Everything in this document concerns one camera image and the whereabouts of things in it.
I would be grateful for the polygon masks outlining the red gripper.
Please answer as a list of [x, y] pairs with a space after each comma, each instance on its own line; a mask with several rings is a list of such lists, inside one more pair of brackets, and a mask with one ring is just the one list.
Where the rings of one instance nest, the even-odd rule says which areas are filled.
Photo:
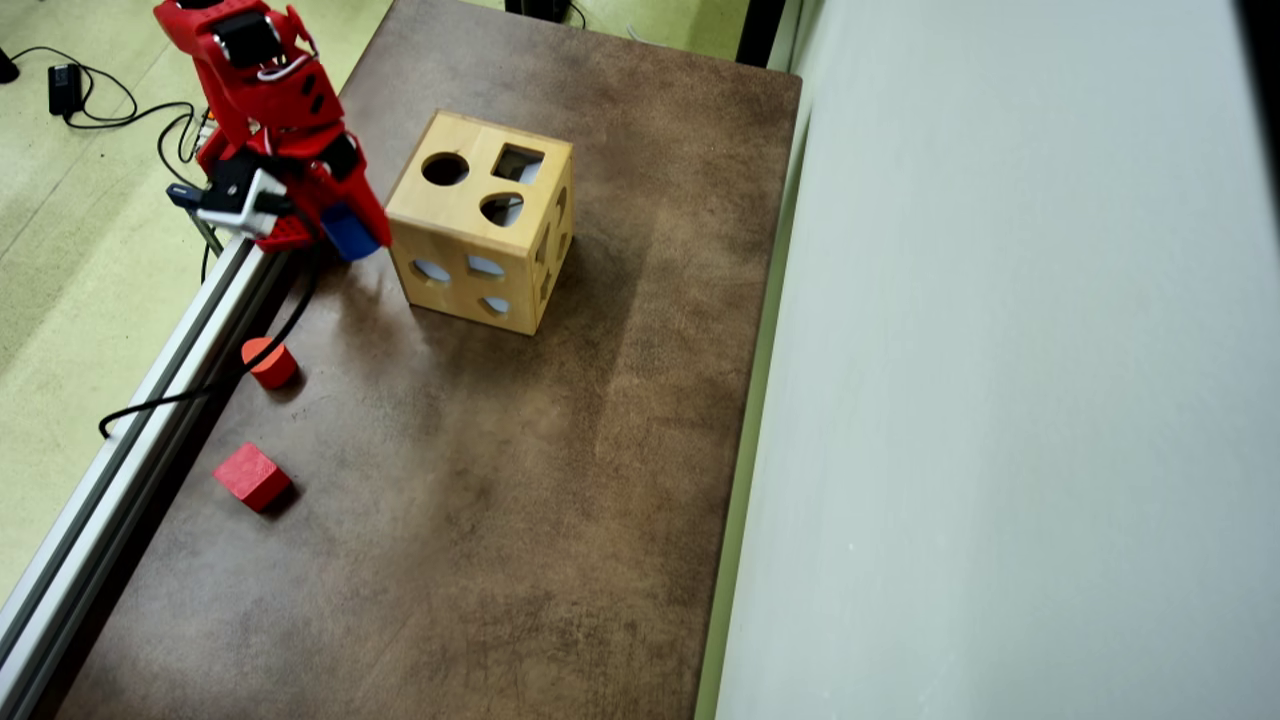
[[333, 208], [337, 252], [376, 252], [392, 245], [385, 209], [366, 177], [355, 136], [340, 127], [259, 132], [236, 143], [212, 132], [212, 223], [268, 228], [283, 211], [319, 223]]

